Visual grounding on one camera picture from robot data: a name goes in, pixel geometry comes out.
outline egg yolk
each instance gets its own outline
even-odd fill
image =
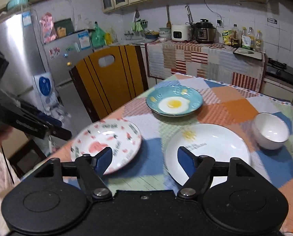
[[[181,101],[180,100],[170,100],[167,102],[167,106],[169,108],[178,108],[181,106]]]

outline sun drawing on plate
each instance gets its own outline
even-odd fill
[[[196,133],[191,130],[183,131],[183,137],[185,140],[192,141],[196,139]]]

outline pressure cooker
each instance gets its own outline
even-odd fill
[[[195,24],[195,39],[198,43],[213,43],[216,28],[207,19]]]

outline teal plate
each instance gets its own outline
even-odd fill
[[[154,112],[163,116],[182,117],[202,106],[203,97],[190,87],[169,86],[150,93],[146,98],[146,104]]]

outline pink plastic bag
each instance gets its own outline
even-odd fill
[[[54,23],[52,21],[52,15],[49,12],[45,13],[45,15],[43,15],[39,22],[42,25],[44,43],[48,43],[55,40],[57,34],[54,28]]]

